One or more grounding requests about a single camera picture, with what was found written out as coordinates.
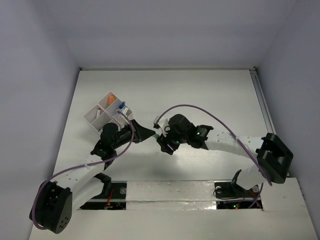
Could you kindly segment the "small spray bottle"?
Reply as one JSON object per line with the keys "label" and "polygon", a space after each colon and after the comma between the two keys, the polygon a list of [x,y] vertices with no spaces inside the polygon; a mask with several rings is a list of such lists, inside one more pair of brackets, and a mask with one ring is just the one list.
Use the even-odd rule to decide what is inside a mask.
{"label": "small spray bottle", "polygon": [[123,101],[123,102],[119,105],[119,109],[120,109],[120,110],[123,109],[123,108],[125,107],[125,105],[126,105],[126,102]]}

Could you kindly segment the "orange cap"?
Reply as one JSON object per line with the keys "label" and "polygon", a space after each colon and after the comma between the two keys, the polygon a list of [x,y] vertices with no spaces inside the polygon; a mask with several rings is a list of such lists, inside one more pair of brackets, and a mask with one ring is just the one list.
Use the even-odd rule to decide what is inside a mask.
{"label": "orange cap", "polygon": [[117,98],[114,95],[109,95],[107,99],[107,104],[111,105]]}

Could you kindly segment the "green plastic tool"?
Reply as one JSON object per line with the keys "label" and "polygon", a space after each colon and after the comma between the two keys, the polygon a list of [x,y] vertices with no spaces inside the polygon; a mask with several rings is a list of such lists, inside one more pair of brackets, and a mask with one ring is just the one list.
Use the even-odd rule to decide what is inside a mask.
{"label": "green plastic tool", "polygon": [[154,135],[153,135],[153,138],[156,139],[156,140],[157,140],[159,137],[160,137],[159,134],[154,134]]}

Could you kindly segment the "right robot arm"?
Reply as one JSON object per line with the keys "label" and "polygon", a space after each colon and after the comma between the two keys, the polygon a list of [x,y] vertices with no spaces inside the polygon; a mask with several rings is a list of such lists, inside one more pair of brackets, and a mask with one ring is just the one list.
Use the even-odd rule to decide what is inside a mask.
{"label": "right robot arm", "polygon": [[242,196],[253,186],[265,182],[284,184],[294,157],[274,133],[264,137],[235,136],[209,125],[195,126],[182,114],[169,119],[158,116],[153,124],[161,130],[156,140],[161,151],[169,155],[187,144],[194,149],[222,151],[251,159],[253,165],[238,170],[230,183],[235,196]]}

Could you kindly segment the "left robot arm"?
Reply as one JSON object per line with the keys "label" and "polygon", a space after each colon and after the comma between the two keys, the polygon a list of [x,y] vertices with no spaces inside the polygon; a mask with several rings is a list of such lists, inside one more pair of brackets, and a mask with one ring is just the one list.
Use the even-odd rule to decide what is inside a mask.
{"label": "left robot arm", "polygon": [[102,127],[100,138],[78,166],[54,174],[39,187],[29,213],[29,219],[40,230],[61,233],[69,224],[73,212],[95,196],[110,194],[111,178],[103,172],[119,157],[116,150],[141,143],[155,135],[132,119],[123,127],[111,122]]}

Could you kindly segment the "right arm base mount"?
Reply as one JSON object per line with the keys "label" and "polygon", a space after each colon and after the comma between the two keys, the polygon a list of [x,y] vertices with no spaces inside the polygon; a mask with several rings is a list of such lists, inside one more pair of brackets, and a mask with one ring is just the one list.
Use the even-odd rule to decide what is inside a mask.
{"label": "right arm base mount", "polygon": [[218,181],[214,183],[213,196],[217,199],[217,209],[263,209],[260,198],[262,188],[254,185],[250,189],[244,189],[237,185],[238,176],[242,170],[238,170],[231,181]]}

